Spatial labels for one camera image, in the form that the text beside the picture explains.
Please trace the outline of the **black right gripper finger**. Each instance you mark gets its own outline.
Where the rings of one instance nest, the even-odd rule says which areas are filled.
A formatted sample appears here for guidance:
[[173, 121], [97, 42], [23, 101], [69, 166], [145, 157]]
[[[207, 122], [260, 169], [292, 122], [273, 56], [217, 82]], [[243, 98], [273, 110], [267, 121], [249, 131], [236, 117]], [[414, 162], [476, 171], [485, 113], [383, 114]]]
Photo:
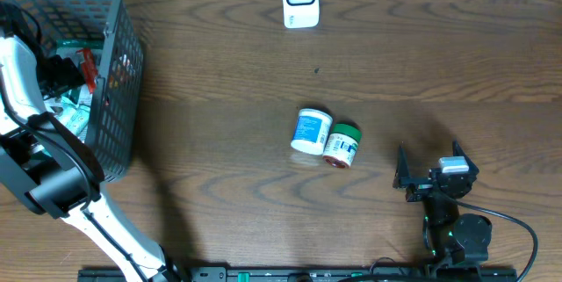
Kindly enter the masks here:
[[474, 162], [470, 159], [470, 157], [464, 152], [464, 150], [461, 148], [458, 141], [452, 142], [452, 152], [453, 152], [454, 156], [461, 156], [465, 159], [465, 161], [467, 163], [467, 166], [468, 166], [468, 171], [469, 171], [470, 174], [472, 174], [472, 175], [478, 175], [479, 174], [479, 168], [474, 164]]
[[393, 180], [394, 189], [407, 188], [412, 183], [412, 177], [407, 164], [407, 156], [402, 146], [398, 148], [398, 161]]

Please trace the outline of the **red snack bar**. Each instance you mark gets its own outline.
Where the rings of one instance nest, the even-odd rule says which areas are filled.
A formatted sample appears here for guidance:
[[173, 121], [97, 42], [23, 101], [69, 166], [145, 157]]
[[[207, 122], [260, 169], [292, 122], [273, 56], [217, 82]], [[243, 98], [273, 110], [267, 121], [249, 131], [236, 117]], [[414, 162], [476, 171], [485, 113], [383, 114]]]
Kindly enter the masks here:
[[88, 87], [89, 93], [93, 94], [97, 88], [96, 78], [98, 76], [95, 56], [90, 48], [80, 49], [77, 51], [77, 53], [83, 55], [83, 62], [81, 63], [81, 68], [83, 71], [84, 81]]

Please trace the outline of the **mint green wipes pack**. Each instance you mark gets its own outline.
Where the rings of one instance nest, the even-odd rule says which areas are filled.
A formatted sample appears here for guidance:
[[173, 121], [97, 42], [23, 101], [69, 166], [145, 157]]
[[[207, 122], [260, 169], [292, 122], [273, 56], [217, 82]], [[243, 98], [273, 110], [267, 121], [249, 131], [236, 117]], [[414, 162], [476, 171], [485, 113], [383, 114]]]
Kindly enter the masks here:
[[77, 104], [67, 96], [49, 98], [45, 101], [49, 111], [82, 143], [85, 143], [90, 108], [84, 104]]

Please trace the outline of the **green lid jar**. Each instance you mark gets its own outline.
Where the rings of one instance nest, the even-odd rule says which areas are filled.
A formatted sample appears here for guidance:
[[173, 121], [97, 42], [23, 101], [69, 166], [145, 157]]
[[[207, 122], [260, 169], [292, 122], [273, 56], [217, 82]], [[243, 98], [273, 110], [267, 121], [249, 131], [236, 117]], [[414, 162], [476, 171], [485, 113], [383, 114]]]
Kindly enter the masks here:
[[361, 139], [362, 133], [358, 128], [343, 123], [335, 124], [324, 148], [323, 160], [339, 169], [349, 168]]

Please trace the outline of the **white blue label jar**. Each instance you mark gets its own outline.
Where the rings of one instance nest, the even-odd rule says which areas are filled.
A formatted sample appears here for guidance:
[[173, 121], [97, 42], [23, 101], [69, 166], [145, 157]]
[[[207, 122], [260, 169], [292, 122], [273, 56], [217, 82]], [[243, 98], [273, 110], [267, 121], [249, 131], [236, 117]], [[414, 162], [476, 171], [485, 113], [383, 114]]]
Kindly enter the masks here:
[[304, 108], [299, 111], [291, 147], [308, 155], [322, 155], [333, 123], [322, 111]]

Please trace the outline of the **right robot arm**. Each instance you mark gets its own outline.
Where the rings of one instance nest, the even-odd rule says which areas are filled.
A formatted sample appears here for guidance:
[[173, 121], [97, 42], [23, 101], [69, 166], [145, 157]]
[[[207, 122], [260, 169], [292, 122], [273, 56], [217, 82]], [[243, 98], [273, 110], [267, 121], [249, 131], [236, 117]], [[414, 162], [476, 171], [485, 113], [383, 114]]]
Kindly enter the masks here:
[[439, 166], [426, 177], [410, 173], [406, 151], [398, 150], [393, 188], [406, 191], [407, 202], [421, 202], [424, 208], [424, 243], [438, 263], [450, 266], [479, 264], [488, 259], [492, 223], [475, 213], [459, 212], [459, 200], [472, 190], [478, 167], [457, 142], [452, 155], [442, 157]]

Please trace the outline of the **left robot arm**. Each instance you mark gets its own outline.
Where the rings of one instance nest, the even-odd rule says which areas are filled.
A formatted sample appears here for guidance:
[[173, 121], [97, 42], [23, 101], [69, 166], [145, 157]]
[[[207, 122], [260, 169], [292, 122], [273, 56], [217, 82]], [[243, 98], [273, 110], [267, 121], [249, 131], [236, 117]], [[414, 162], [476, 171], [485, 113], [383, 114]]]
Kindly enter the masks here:
[[86, 234], [128, 281], [185, 281], [163, 248], [146, 237], [111, 200], [93, 152], [45, 104], [68, 90], [97, 87], [88, 49], [76, 66], [47, 57], [32, 14], [1, 4], [1, 182], [30, 211], [47, 213]]

